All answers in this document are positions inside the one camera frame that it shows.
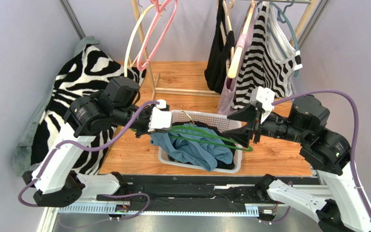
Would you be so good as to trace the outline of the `lilac ribbed tank top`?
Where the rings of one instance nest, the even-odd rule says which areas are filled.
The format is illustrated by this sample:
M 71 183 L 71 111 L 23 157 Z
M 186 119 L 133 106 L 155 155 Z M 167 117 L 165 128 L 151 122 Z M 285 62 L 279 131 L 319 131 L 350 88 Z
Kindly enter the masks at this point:
M 234 55 L 231 59 L 226 79 L 221 92 L 217 113 L 220 115 L 229 115 L 235 110 L 232 108 L 233 101 L 236 99 L 237 77 L 241 72 L 244 54 L 250 46 L 253 37 L 253 28 L 255 21 L 256 3 L 251 2 L 246 14 L 246 19 L 241 33 L 235 44 Z

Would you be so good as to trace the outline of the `green hanger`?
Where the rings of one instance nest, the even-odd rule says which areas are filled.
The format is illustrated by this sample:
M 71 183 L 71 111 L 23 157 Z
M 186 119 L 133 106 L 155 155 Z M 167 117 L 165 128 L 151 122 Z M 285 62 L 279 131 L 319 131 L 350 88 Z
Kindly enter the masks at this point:
M 237 147 L 238 143 L 236 141 L 234 141 L 232 139 L 229 139 L 229 138 L 222 137 L 222 136 L 218 136 L 217 134 L 208 133 L 208 132 L 206 132 L 202 129 L 199 129 L 199 128 L 194 128 L 194 127 L 191 127 L 191 126 L 176 126 L 176 127 L 178 128 L 178 130 L 170 129 L 170 130 L 163 130 L 161 132 L 187 134 L 187 135 L 199 136 L 199 137 L 204 137 L 204 138 L 220 139 L 222 141 L 227 141 L 227 142 L 235 144 L 235 146 L 234 145 L 229 146 L 229 145 L 224 144 L 225 147 L 229 147 L 229 148 L 237 149 L 237 150 L 241 150 L 241 151 L 246 151 L 246 152 L 252 152 L 253 151 L 253 148 L 251 146 L 248 146 L 247 148 L 238 148 Z

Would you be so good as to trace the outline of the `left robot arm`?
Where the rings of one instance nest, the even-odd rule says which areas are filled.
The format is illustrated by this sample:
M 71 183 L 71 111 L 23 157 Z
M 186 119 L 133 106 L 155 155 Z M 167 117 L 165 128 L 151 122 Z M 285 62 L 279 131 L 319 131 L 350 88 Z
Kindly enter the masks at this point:
M 128 129 L 151 132 L 152 110 L 158 101 L 136 105 L 139 84 L 114 77 L 106 88 L 74 100 L 63 119 L 64 125 L 43 162 L 23 174 L 26 188 L 35 188 L 30 207 L 65 207 L 80 198 L 111 197 L 122 182 L 114 174 L 88 175 L 73 170 L 84 151 L 103 151 Z

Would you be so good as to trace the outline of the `wooden hanger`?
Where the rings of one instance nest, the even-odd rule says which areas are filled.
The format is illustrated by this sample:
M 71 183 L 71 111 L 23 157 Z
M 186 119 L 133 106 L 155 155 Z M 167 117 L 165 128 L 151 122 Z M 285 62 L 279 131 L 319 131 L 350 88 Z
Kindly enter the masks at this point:
M 246 19 L 241 31 L 241 34 L 237 40 L 235 45 L 235 52 L 234 56 L 231 61 L 231 65 L 229 71 L 227 73 L 227 77 L 230 79 L 236 78 L 240 72 L 240 67 L 243 62 L 245 49 L 248 46 L 248 42 L 252 40 L 253 35 L 253 27 L 255 21 L 255 9 L 256 3 L 254 0 L 251 1 L 250 7 L 248 8 Z
M 224 16 L 224 19 L 225 19 L 224 22 L 223 22 L 222 19 L 220 20 L 220 31 L 221 31 L 221 36 L 222 36 L 222 39 L 223 39 L 223 44 L 226 45 L 226 40 L 227 40 L 228 33 L 230 31 L 232 31 L 232 23 L 231 23 L 231 20 L 230 20 L 230 11 L 235 5 L 235 1 L 231 0 L 229 3 L 227 3 L 225 0 L 219 0 L 218 2 L 222 4 L 222 7 L 223 7 L 222 11 L 224 12 L 224 15 L 225 15 Z M 232 58 L 234 56 L 234 52 L 235 52 L 235 48 L 234 48 L 234 46 L 232 46 L 231 49 L 230 49 L 229 57 L 226 60 L 226 71 L 227 72 L 229 71 L 231 61 L 232 61 Z

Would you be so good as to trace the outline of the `cream plastic hanger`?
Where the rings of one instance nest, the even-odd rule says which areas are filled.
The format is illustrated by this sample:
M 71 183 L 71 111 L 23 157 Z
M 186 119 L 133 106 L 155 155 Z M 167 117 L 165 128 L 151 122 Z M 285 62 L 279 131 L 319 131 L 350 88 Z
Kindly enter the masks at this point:
M 156 4 L 152 2 L 151 5 L 149 5 L 145 9 L 142 9 L 141 13 L 140 13 L 140 10 L 139 10 L 139 4 L 136 1 L 134 1 L 134 0 L 132 1 L 132 6 L 133 6 L 133 11 L 134 11 L 134 14 L 135 14 L 135 18 L 136 18 L 136 24 L 135 24 L 135 26 L 134 26 L 134 28 L 131 32 L 131 35 L 130 35 L 130 38 L 129 38 L 129 41 L 128 41 L 128 45 L 127 45 L 127 49 L 126 49 L 126 53 L 125 53 L 125 59 L 124 59 L 124 76 L 125 77 L 128 77 L 128 70 L 132 68 L 132 66 L 134 65 L 134 62 L 140 60 L 139 55 L 137 55 L 133 60 L 130 59 L 130 52 L 131 52 L 131 49 L 132 49 L 132 44 L 134 42 L 134 38 L 135 38 L 136 34 L 138 33 L 139 37 L 140 37 L 140 40 L 142 41 L 142 45 L 145 45 L 145 42 L 144 42 L 145 36 L 144 36 L 143 27 L 142 27 L 142 21 L 143 21 L 144 17 L 146 16 L 146 14 L 151 9 L 156 7 Z

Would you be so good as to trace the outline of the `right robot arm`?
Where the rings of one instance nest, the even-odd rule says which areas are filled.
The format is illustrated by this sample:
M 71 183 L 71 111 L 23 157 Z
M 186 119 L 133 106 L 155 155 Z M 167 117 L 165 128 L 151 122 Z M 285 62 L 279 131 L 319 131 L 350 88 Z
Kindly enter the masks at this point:
M 299 143 L 300 155 L 324 179 L 331 198 L 318 198 L 266 174 L 253 196 L 264 203 L 280 202 L 304 213 L 325 232 L 371 232 L 371 205 L 365 205 L 352 173 L 352 148 L 345 137 L 326 128 L 329 109 L 313 95 L 294 100 L 289 116 L 264 116 L 261 103 L 248 104 L 228 116 L 243 127 L 224 135 L 248 147 L 261 136 Z

